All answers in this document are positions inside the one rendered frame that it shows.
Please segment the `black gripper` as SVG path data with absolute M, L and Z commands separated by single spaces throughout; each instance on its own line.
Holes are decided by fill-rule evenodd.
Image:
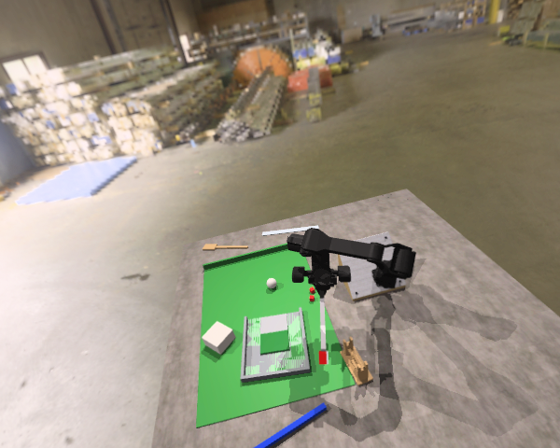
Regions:
M 302 283 L 304 281 L 304 276 L 308 276 L 308 283 L 315 285 L 315 279 L 313 278 L 313 269 L 316 265 L 318 265 L 318 268 L 325 268 L 326 265 L 329 265 L 329 257 L 323 260 L 316 260 L 312 258 L 312 270 L 310 271 L 305 271 L 304 266 L 294 267 L 292 271 L 292 282 Z M 351 271 L 349 266 L 338 266 L 338 271 L 334 271 L 334 269 L 331 269 L 331 272 L 339 276 L 339 281 L 341 283 L 351 282 Z

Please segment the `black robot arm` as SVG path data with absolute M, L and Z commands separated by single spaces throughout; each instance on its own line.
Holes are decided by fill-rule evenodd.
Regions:
M 392 260 L 383 260 L 385 248 L 391 246 L 395 247 Z M 287 248 L 299 252 L 303 257 L 312 257 L 316 260 L 327 259 L 329 253 L 366 259 L 377 265 L 377 268 L 372 270 L 376 285 L 391 289 L 395 288 L 397 278 L 406 280 L 412 277 L 416 254 L 405 245 L 382 245 L 375 242 L 368 244 L 333 238 L 315 228 L 306 230 L 304 235 L 292 233 L 287 237 Z M 330 290 L 330 287 L 337 286 L 337 274 L 331 272 L 329 265 L 325 268 L 314 266 L 313 278 L 316 290 Z

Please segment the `green flat mat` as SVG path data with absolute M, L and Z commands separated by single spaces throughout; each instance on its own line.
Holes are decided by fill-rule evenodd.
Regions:
M 355 385 L 341 354 L 342 348 L 325 307 L 326 347 L 329 364 L 319 364 L 321 351 L 320 295 L 304 276 L 292 282 L 294 267 L 310 271 L 306 257 L 287 249 L 204 270 L 200 338 L 200 370 L 196 428 L 224 422 Z M 268 288 L 268 279 L 276 280 Z M 315 301 L 310 301 L 315 296 Z M 301 318 L 293 313 L 302 309 L 311 372 L 242 383 L 241 361 L 244 318 L 292 313 L 288 333 L 301 336 Z M 206 346 L 202 336 L 216 322 L 232 329 L 235 338 L 221 353 Z

